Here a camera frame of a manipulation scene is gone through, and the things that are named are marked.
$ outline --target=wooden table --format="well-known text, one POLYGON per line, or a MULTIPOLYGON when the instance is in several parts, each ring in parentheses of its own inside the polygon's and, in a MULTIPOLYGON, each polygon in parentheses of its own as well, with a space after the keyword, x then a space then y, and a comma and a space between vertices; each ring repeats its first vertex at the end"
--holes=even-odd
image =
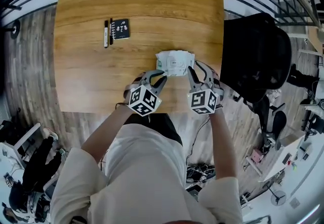
MULTIPOLYGON (((220 73, 223 0, 59 0, 54 63, 62 111, 110 113, 155 54, 185 50, 220 73), (131 37, 103 47, 104 21, 129 18, 131 37)), ((185 112, 188 77, 170 77, 158 112, 185 112)))

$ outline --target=black notebook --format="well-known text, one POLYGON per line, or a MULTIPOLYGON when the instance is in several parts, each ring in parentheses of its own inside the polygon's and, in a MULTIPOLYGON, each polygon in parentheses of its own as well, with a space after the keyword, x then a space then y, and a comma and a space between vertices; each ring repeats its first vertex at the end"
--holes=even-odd
POLYGON ((111 34, 115 40, 130 37, 130 25, 128 19, 114 20, 111 24, 111 34))

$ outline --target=shirt sleeve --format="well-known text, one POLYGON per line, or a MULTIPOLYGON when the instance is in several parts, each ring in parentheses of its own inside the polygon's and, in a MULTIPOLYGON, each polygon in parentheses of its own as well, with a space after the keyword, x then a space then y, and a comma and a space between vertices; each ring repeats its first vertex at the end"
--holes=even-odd
POLYGON ((51 223, 69 224, 74 216, 87 219, 90 196, 107 185, 95 159, 72 148, 62 168, 51 201, 51 223))
POLYGON ((199 192, 198 201, 216 217, 218 223, 243 223, 235 177, 212 180, 199 192))

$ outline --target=wooden floor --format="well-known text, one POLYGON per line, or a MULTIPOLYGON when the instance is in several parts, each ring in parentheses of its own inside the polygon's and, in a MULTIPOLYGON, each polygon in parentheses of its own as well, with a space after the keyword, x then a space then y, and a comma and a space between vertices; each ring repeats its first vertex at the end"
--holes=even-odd
MULTIPOLYGON (((52 6, 23 17, 21 32, 16 40, 6 34, 6 95, 12 115, 20 107, 27 124, 40 122, 50 127, 68 150, 80 147, 107 115, 60 111, 53 65, 55 9, 52 6)), ((297 52, 298 48, 305 48, 303 40, 291 41, 293 63, 297 64, 297 69, 304 74, 316 75, 317 57, 297 52)), ((298 105, 306 97, 306 91, 288 83, 281 90, 282 95, 278 99, 286 103, 288 125, 300 129, 305 111, 298 105)), ((257 133, 259 119, 242 101, 234 102, 232 95, 233 91, 225 87, 225 96, 228 98, 225 98, 223 105, 239 160, 240 193, 251 192, 255 196, 262 191, 262 184, 258 183, 258 176, 251 167, 243 171, 242 166, 246 164, 245 157, 261 142, 257 133)), ((192 113, 173 114, 170 117, 183 140, 185 155, 188 155, 197 130, 206 116, 192 113)), ((207 123, 198 133, 189 163, 212 163, 212 154, 211 126, 207 123)))

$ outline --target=black pen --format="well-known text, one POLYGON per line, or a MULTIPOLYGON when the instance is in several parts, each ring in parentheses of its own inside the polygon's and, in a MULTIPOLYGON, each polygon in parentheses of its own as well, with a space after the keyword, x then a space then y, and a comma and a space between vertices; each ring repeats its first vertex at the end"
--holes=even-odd
POLYGON ((104 29, 104 35, 103 35, 103 46, 105 48, 108 48, 109 43, 108 43, 108 21, 105 21, 105 29, 104 29))
POLYGON ((113 45, 113 37, 112 37, 112 32, 111 32, 111 24, 112 24, 112 18, 110 18, 110 24, 109 24, 109 42, 110 45, 113 45))

